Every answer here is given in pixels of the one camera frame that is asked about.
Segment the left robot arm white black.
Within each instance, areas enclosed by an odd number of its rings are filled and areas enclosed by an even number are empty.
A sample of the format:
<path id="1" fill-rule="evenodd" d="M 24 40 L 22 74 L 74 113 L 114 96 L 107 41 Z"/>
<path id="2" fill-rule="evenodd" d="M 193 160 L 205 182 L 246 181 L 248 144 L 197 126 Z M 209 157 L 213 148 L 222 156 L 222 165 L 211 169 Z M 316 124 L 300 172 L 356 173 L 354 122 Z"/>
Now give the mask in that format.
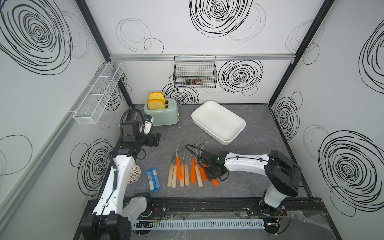
<path id="1" fill-rule="evenodd" d="M 82 217 L 79 229 L 86 240 L 129 240 L 133 225 L 143 213 L 150 213 L 151 196 L 136 194 L 124 202 L 128 179 L 143 146 L 157 147 L 161 134 L 120 135 L 108 154 L 112 168 L 102 195 L 92 213 Z"/>

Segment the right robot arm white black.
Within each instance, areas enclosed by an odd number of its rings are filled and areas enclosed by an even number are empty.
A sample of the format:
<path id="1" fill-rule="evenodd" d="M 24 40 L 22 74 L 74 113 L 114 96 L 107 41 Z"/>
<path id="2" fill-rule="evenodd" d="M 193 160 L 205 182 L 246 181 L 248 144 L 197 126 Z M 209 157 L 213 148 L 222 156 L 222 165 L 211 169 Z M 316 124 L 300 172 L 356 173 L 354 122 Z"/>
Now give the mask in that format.
<path id="1" fill-rule="evenodd" d="M 230 172 L 247 172 L 267 177 L 271 186 L 265 190 L 260 206 L 277 209 L 286 197 L 296 197 L 302 180 L 302 170 L 294 161 L 277 150 L 263 155 L 239 155 L 202 151 L 197 156 L 208 180 L 225 181 Z"/>

